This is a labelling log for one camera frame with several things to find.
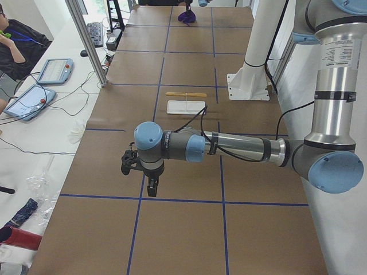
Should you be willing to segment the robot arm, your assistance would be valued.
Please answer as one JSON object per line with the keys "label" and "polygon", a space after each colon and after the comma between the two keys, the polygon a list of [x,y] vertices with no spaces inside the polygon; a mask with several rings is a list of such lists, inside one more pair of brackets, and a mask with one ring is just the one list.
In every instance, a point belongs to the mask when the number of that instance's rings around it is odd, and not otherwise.
{"label": "robot arm", "polygon": [[231,135],[190,128],[163,131],[152,122],[139,124],[122,156],[121,171],[142,171],[147,192],[158,192],[166,159],[201,162],[205,155],[227,154],[253,163],[290,167],[314,187],[331,194],[355,187],[364,166],[350,137],[361,42],[366,34],[365,1],[297,1],[293,40],[321,46],[311,132],[303,140]]}
{"label": "robot arm", "polygon": [[211,0],[198,0],[198,5],[199,7],[206,7],[210,2]]}

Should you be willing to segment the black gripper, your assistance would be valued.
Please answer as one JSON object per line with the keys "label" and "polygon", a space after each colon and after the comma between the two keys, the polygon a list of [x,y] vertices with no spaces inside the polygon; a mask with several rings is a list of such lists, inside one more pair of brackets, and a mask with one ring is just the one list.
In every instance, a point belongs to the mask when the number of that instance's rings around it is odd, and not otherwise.
{"label": "black gripper", "polygon": [[156,169],[143,169],[143,173],[148,177],[149,184],[147,186],[147,193],[150,197],[157,196],[158,193],[158,185],[159,185],[159,177],[164,172],[164,167],[158,167]]}

